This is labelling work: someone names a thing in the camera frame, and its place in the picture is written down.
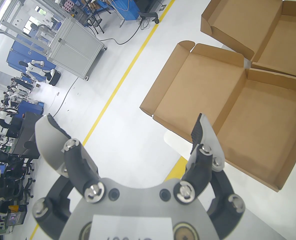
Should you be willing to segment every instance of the window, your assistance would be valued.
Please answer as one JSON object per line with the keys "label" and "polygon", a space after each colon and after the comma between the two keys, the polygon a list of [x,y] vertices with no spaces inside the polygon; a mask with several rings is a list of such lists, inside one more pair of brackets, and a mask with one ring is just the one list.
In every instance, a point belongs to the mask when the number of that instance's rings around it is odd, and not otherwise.
{"label": "window", "polygon": [[40,8],[39,6],[36,6],[35,11],[44,16],[47,14],[47,12],[44,9]]}
{"label": "window", "polygon": [[27,21],[27,23],[26,23],[26,25],[25,25],[25,27],[23,28],[23,31],[26,33],[26,34],[29,34],[29,32],[31,31],[31,27],[30,27],[30,25],[31,24],[35,24],[35,25],[40,25],[41,24],[41,22],[40,21],[38,21],[36,18],[34,18],[34,17],[29,17],[29,19],[28,19],[28,21]]}

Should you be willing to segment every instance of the screw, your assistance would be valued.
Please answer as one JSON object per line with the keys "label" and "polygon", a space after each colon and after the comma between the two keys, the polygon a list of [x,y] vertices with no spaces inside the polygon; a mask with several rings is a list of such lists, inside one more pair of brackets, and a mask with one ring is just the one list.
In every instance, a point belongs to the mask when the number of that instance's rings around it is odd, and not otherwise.
{"label": "screw", "polygon": [[189,198],[191,195],[191,189],[188,185],[181,186],[179,192],[185,198]]}
{"label": "screw", "polygon": [[92,202],[96,196],[100,196],[100,187],[97,184],[91,185],[85,189],[85,199],[87,202]]}
{"label": "screw", "polygon": [[33,206],[33,214],[35,218],[42,217],[48,211],[48,207],[45,205],[45,198],[40,198],[35,202]]}
{"label": "screw", "polygon": [[211,153],[211,147],[208,145],[201,145],[201,148],[199,149],[199,151],[205,155],[209,155]]}
{"label": "screw", "polygon": [[193,186],[189,182],[182,180],[180,182],[177,198],[183,203],[192,202],[195,199],[195,190],[193,189]]}
{"label": "screw", "polygon": [[245,211],[245,203],[243,199],[237,194],[230,194],[228,201],[231,202],[232,206],[236,209],[237,213],[243,213]]}
{"label": "screw", "polygon": [[219,158],[219,157],[214,157],[214,158],[213,158],[213,164],[214,164],[216,167],[221,166],[221,164],[222,164],[222,160],[221,160],[221,158]]}
{"label": "screw", "polygon": [[76,141],[74,139],[70,139],[66,142],[66,147],[71,149],[76,145]]}

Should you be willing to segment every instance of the black cable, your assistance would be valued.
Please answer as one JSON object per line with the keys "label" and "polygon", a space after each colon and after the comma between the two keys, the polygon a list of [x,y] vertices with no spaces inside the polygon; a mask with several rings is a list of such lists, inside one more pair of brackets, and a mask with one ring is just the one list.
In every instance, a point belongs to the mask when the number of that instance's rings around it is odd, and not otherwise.
{"label": "black cable", "polygon": [[141,27],[141,23],[140,23],[140,29],[144,30],[149,25],[149,22],[150,22],[150,18],[148,18],[148,23],[146,24],[145,27],[144,27],[144,25]]}
{"label": "black cable", "polygon": [[[159,2],[158,0],[156,0],[157,2]],[[161,2],[159,2],[162,6],[164,6]]]}
{"label": "black cable", "polygon": [[93,32],[94,36],[97,37],[96,34],[95,34],[95,32],[90,28],[90,26],[88,26],[88,27],[91,30],[91,32]]}
{"label": "black cable", "polygon": [[116,39],[114,39],[114,38],[108,38],[108,39],[103,39],[103,40],[100,40],[100,41],[106,41],[106,40],[114,40],[118,45],[123,45],[123,44],[126,44],[129,40],[131,40],[133,37],[134,37],[134,35],[137,33],[137,31],[139,30],[139,28],[141,27],[141,23],[143,22],[143,20],[141,20],[141,22],[140,22],[140,24],[139,24],[139,26],[138,26],[138,28],[137,28],[137,30],[136,30],[136,32],[130,37],[130,39],[128,39],[126,42],[124,42],[124,43],[118,43],[117,41],[116,41]]}
{"label": "black cable", "polygon": [[73,84],[70,86],[70,88],[68,89],[68,91],[67,91],[67,93],[66,93],[66,95],[65,95],[65,97],[64,97],[64,99],[63,99],[63,102],[61,103],[60,107],[58,108],[57,112],[53,115],[53,117],[55,117],[55,115],[59,112],[60,108],[63,106],[63,103],[64,103],[64,101],[65,101],[65,99],[66,99],[66,97],[67,97],[67,95],[68,95],[70,89],[73,87],[73,85],[75,84],[75,82],[77,81],[77,79],[75,79],[74,83],[73,83]]}

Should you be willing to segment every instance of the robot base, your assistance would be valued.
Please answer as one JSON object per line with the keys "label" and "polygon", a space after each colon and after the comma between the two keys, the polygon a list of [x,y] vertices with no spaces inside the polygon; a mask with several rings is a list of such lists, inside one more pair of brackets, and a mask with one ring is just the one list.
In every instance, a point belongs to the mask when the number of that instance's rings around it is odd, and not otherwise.
{"label": "robot base", "polygon": [[50,81],[46,80],[46,81],[48,84],[55,86],[59,81],[60,76],[61,76],[60,72],[54,69],[51,71],[51,80]]}

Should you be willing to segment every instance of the black desk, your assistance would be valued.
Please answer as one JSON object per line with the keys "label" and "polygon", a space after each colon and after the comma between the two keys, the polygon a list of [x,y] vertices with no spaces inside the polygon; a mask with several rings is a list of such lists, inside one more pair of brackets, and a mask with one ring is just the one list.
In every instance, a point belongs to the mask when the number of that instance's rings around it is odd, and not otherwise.
{"label": "black desk", "polygon": [[40,114],[26,112],[25,118],[22,121],[22,125],[19,132],[19,138],[15,140],[11,147],[11,153],[17,155],[25,155],[27,158],[38,159],[38,150],[32,151],[24,148],[24,143],[34,138],[35,135],[35,123],[42,117]]}

